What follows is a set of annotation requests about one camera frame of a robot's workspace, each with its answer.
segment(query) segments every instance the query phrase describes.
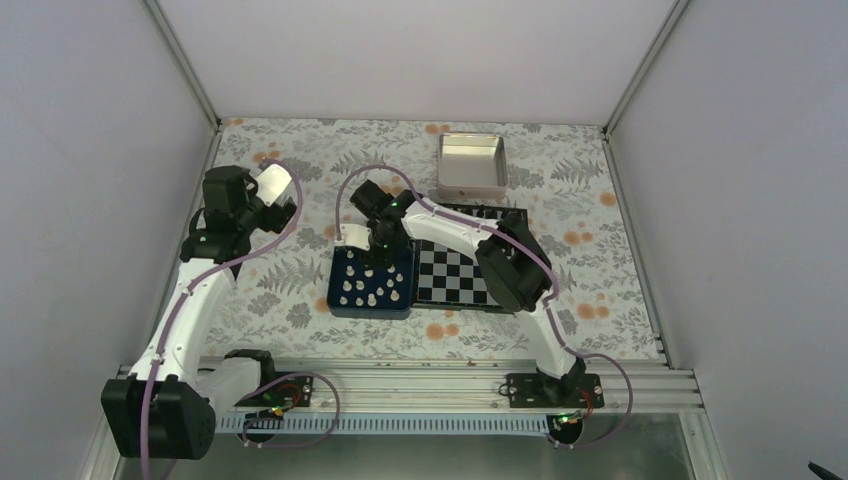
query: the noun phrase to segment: orange flower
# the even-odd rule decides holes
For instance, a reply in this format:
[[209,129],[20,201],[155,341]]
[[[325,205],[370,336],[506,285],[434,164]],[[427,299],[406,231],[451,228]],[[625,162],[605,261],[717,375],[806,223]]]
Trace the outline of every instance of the orange flower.
[[565,243],[569,245],[578,245],[580,244],[580,235],[577,235],[577,232],[565,232],[565,235],[562,237],[565,240]]
[[577,315],[583,320],[591,320],[595,318],[595,309],[588,303],[581,303],[577,306]]
[[614,193],[604,192],[604,193],[601,194],[601,203],[602,204],[604,204],[608,207],[612,207],[616,204],[616,202],[618,202],[618,200],[615,198]]
[[327,313],[330,311],[330,307],[327,306],[327,297],[321,297],[318,300],[315,300],[315,310],[321,313]]
[[435,342],[436,340],[441,340],[444,337],[445,329],[442,328],[441,325],[438,323],[431,323],[430,325],[427,325],[427,338]]

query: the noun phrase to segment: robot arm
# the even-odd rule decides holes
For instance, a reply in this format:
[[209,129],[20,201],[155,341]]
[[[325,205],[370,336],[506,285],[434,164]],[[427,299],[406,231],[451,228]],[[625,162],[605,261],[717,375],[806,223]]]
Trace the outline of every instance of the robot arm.
[[[228,355],[214,372],[199,378],[203,342],[212,319],[235,286],[239,266],[213,273],[189,291],[189,284],[216,265],[250,251],[257,228],[282,232],[296,207],[290,202],[292,179],[271,165],[255,179],[237,166],[216,167],[203,181],[204,208],[197,212],[180,251],[177,284],[159,326],[126,379],[106,382],[101,404],[121,455],[140,455],[140,412],[144,385],[151,379],[152,361],[159,362],[150,407],[149,449],[154,458],[201,458],[211,445],[216,416],[228,411],[246,393],[268,381],[270,354],[239,351]],[[198,228],[201,216],[205,226]],[[181,307],[179,299],[189,294]],[[157,353],[175,308],[171,331]]]
[[[557,340],[557,336],[565,337],[562,324],[555,313],[554,321],[550,321],[542,303],[550,294],[550,279],[522,252],[508,256],[511,246],[487,231],[497,229],[509,235],[550,267],[550,260],[517,215],[500,221],[483,220],[448,211],[426,198],[426,205],[422,205],[408,190],[392,197],[371,181],[356,190],[351,202],[368,218],[367,225],[342,224],[336,246],[361,249],[363,261],[374,267],[388,266],[392,249],[407,248],[410,239],[430,240],[475,258],[492,298],[531,326],[536,366],[545,377],[551,400],[561,403],[578,394],[577,385],[586,366]],[[440,215],[440,209],[449,213]]]

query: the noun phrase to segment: blue tray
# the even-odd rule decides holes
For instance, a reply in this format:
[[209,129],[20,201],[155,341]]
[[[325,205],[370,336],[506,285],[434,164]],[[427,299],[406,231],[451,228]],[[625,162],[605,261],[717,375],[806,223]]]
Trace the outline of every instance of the blue tray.
[[[353,251],[353,258],[347,258],[348,251]],[[336,317],[345,318],[371,318],[379,320],[404,320],[409,317],[412,308],[412,288],[414,282],[413,272],[414,255],[412,248],[398,249],[395,252],[395,271],[389,273],[387,269],[373,269],[371,277],[365,276],[365,267],[360,261],[359,250],[347,247],[336,247],[333,250],[333,263],[330,267],[330,284],[327,289],[327,306],[330,313]],[[347,267],[354,269],[353,276],[348,276]],[[403,276],[403,281],[396,280],[397,274]],[[394,286],[386,287],[387,280],[393,280]],[[353,285],[349,292],[342,288],[345,280]],[[356,289],[356,281],[365,283],[363,290]],[[377,295],[377,287],[383,287],[383,295]],[[389,295],[392,289],[397,290],[400,298],[393,302]],[[377,305],[368,306],[368,294],[373,293],[377,298]],[[347,298],[347,304],[340,303],[341,297]],[[362,298],[363,305],[356,306],[357,297]]]

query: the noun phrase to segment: floral pattern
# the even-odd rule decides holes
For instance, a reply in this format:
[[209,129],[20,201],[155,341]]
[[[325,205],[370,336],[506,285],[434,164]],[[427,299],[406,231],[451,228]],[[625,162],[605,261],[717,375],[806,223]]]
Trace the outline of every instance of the floral pattern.
[[[528,210],[562,285],[556,311],[567,340],[618,359],[657,358],[596,127],[253,118],[227,122],[216,165],[258,171],[266,157],[286,162],[302,181],[304,210],[292,237],[242,267],[206,339],[207,354],[261,347],[280,357],[533,358],[526,326],[510,315],[413,309],[406,320],[387,321],[329,313],[333,209],[342,181],[364,165],[391,165],[439,201],[436,148],[447,131],[504,136],[510,189],[503,200],[484,203]],[[405,188],[389,172],[368,178],[391,193]],[[341,215],[364,220],[349,202]],[[255,247],[272,238],[257,232],[251,240]]]

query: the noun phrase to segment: white wall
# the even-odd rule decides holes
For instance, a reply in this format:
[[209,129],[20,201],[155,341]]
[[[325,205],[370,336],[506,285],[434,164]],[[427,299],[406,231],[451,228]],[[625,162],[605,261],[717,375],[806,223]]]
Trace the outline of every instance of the white wall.
[[673,0],[161,0],[221,116],[602,125]]
[[733,478],[848,478],[848,3],[695,1],[613,133]]
[[137,1],[0,4],[0,476],[76,478],[210,130]]

